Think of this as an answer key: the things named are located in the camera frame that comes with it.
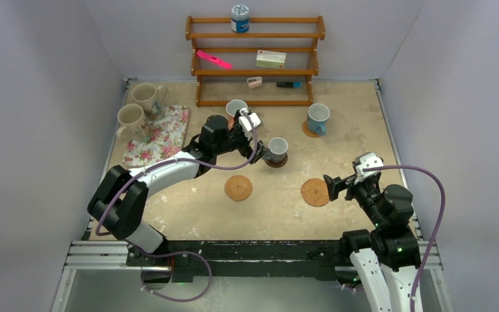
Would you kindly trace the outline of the small grey mug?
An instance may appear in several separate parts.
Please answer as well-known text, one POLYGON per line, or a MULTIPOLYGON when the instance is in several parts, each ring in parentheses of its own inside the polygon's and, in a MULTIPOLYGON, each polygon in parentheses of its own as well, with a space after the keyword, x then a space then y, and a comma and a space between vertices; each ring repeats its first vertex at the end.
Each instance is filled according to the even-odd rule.
POLYGON ((275 137, 268 143, 268 160, 275 164, 280 164, 285 160, 288 151, 288 142, 281 137, 275 137))

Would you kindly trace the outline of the brown orange mug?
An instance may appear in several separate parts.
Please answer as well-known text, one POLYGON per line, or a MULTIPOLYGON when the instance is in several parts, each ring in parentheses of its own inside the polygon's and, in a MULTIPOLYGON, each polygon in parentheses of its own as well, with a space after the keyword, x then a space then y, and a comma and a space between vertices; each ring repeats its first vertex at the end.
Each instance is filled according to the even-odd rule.
POLYGON ((237 111, 246 108, 248 108, 248 104, 241 99, 233 99, 226 104, 225 111, 227 113, 228 129, 231 129, 234 126, 237 111))

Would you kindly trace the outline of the blue mug white inside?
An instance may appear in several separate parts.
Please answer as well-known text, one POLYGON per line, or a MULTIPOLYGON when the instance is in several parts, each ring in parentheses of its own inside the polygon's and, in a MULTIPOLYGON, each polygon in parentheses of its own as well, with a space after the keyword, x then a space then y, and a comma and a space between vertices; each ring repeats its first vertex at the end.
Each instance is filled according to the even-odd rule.
POLYGON ((326 123, 331 116, 330 109, 322 103, 312 104, 307 111, 307 128, 318 136, 325 136, 327 133, 326 123))

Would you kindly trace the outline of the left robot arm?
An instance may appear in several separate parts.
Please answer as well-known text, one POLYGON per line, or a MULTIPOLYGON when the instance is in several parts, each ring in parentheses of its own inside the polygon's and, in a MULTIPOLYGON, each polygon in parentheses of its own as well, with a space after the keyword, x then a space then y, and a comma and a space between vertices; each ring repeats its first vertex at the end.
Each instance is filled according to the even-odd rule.
POLYGON ((237 111, 232 127, 220 115, 212 115, 187 146, 173 156, 140 168, 113 166, 100 182, 88 204, 88 213, 97 221, 95 234, 112 235, 142 249, 142 257, 153 266, 167 260, 166 237, 142 220, 146 201, 154 194, 185 180, 195 179, 210 169, 220 169, 217 158, 239 152, 244 166, 256 163, 266 154, 257 138, 262 125, 258 114, 249 109, 237 111))

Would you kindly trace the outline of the dark brown wooden coaster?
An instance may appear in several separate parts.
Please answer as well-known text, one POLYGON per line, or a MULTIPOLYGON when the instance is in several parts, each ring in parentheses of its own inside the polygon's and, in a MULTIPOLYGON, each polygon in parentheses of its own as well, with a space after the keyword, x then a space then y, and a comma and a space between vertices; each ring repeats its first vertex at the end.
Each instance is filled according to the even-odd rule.
POLYGON ((282 166, 286 165, 287 161, 288 161, 288 155, 285 155, 281 161, 279 162, 274 162, 273 160, 271 159, 265 159, 264 160, 265 163, 269 166, 269 167, 272 167, 272 168, 281 168, 282 166))

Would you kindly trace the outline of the woven rattan coaster right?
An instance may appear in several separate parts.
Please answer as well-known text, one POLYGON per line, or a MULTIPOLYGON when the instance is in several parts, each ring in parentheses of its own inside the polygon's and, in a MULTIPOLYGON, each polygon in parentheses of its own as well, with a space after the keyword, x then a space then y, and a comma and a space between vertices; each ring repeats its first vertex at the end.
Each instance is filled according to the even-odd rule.
POLYGON ((312 178, 301 186, 301 196, 310 206, 323 207, 330 202, 327 184, 323 179, 312 178))

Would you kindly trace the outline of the woven rattan coaster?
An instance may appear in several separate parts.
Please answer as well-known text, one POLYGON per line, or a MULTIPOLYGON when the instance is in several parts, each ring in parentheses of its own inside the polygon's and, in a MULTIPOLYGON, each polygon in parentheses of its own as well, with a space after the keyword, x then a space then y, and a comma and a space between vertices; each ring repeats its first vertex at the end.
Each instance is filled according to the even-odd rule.
POLYGON ((301 196, 310 206, 323 207, 330 202, 327 184, 323 179, 312 178, 301 186, 301 196))
POLYGON ((246 176, 234 175, 225 182, 224 191, 231 200, 241 202, 251 196, 253 185, 246 176))

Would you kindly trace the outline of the woven rattan coaster left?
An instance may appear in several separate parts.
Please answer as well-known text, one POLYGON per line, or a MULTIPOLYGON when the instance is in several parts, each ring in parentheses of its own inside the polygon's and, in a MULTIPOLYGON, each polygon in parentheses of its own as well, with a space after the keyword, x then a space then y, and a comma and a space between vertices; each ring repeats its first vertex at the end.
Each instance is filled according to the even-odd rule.
POLYGON ((241 202, 251 196, 253 185, 246 176, 234 175, 225 182, 224 191, 231 200, 241 202))

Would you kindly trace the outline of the light wooden coaster right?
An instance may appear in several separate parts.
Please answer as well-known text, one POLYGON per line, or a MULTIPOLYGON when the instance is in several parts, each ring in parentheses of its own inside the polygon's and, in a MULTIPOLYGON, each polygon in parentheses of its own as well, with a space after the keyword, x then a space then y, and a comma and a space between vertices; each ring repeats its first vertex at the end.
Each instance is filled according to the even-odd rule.
POLYGON ((319 134, 314 133, 314 132, 312 132, 312 131, 309 130, 307 121, 304 121, 302 123, 302 131, 308 137, 311 137, 311 138, 318 138, 318 137, 320 137, 319 134))

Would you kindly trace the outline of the pink tape dispenser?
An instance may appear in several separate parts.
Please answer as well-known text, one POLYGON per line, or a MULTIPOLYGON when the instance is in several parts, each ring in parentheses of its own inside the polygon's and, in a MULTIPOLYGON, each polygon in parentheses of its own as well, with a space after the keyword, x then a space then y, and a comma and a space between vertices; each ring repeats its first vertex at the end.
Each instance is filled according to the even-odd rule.
POLYGON ((254 89, 262 86, 262 77, 250 77, 246 79, 246 83, 249 89, 254 89))

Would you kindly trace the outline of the green white small box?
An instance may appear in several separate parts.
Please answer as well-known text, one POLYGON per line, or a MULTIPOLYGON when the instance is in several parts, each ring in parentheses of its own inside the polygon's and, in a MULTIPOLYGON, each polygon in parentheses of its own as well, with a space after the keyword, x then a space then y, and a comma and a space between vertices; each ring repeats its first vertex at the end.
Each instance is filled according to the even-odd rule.
POLYGON ((256 56, 257 67, 285 69, 286 53, 277 51, 258 50, 256 56))

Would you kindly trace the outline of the floral serving tray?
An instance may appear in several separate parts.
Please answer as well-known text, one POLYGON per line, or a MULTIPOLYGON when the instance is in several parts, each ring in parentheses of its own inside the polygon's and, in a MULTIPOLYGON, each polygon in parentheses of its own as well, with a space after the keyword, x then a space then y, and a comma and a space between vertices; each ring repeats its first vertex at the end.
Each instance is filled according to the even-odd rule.
POLYGON ((167 159, 181 150, 190 109, 186 106, 170 105, 158 119, 153 113, 146 113, 148 135, 143 139, 130 139, 123 153, 123 164, 141 167, 167 159))

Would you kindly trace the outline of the pink marker pen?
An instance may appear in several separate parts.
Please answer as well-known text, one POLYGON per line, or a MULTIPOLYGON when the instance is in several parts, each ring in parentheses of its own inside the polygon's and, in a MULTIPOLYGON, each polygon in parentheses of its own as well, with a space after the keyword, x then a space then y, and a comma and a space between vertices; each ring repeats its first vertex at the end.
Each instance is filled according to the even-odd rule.
POLYGON ((206 53, 206 52, 204 52, 202 50, 198 50, 196 52, 196 55, 199 58, 201 58, 203 60, 206 60, 206 61, 208 61, 210 63, 213 63, 213 64, 215 64, 215 65, 217 65, 217 66, 219 66, 219 67, 221 67, 223 69, 226 69, 226 70, 231 70, 232 67, 233 67, 233 65, 231 63, 226 62, 226 61, 224 61, 224 60, 222 60, 222 59, 220 59, 220 58, 218 58, 218 57, 216 57, 214 55, 210 55, 210 54, 208 54, 208 53, 206 53))

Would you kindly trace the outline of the blue-lidded white jar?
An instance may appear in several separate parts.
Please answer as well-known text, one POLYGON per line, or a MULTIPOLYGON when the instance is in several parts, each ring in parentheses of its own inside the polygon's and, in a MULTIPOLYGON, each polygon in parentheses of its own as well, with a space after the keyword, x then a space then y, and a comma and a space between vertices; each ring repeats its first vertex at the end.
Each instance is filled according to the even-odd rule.
POLYGON ((231 29, 234 33, 246 33, 250 27, 249 8, 246 5, 235 5, 231 8, 231 29))

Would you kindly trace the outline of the beige floral mug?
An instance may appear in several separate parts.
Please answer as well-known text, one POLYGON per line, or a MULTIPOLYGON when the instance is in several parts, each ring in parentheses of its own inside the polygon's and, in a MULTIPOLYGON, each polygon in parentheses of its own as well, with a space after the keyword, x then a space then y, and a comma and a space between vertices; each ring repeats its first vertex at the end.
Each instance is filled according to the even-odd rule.
POLYGON ((146 114, 139 104, 131 103, 122 107, 117 119, 119 128, 116 136, 120 140, 135 140, 145 142, 149 136, 149 126, 146 114))

